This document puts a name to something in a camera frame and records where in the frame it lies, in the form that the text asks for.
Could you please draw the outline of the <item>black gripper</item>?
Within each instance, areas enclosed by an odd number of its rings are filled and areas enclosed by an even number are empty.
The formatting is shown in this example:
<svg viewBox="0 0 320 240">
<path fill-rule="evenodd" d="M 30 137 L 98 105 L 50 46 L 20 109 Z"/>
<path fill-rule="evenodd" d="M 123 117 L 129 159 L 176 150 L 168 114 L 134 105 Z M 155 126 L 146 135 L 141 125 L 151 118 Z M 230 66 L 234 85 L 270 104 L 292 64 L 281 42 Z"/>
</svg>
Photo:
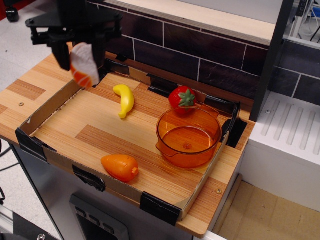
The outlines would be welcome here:
<svg viewBox="0 0 320 240">
<path fill-rule="evenodd" d="M 28 19 L 34 45 L 52 49 L 59 66 L 70 71 L 67 43 L 91 44 L 96 66 L 104 65 L 107 41 L 122 35 L 120 12 L 100 7 L 89 0 L 58 0 L 49 13 Z"/>
</svg>

